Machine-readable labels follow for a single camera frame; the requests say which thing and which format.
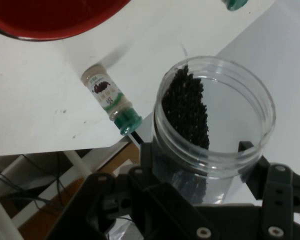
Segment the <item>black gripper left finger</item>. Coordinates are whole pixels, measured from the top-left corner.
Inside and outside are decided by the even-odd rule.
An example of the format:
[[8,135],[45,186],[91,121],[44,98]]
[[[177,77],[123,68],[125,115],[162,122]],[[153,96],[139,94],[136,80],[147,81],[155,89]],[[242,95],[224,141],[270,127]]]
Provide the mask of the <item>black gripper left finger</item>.
[[215,228],[169,183],[152,172],[151,145],[141,145],[140,165],[112,176],[92,173],[48,233],[49,240],[105,240],[128,215],[146,240],[213,240]]

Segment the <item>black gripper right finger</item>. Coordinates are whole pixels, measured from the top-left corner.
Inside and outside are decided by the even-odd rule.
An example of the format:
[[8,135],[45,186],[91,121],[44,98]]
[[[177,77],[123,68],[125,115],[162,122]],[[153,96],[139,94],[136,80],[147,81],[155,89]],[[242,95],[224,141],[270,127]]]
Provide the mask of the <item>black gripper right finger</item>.
[[300,175],[261,156],[241,179],[262,205],[240,208],[238,239],[300,240],[294,221],[294,214],[300,215]]

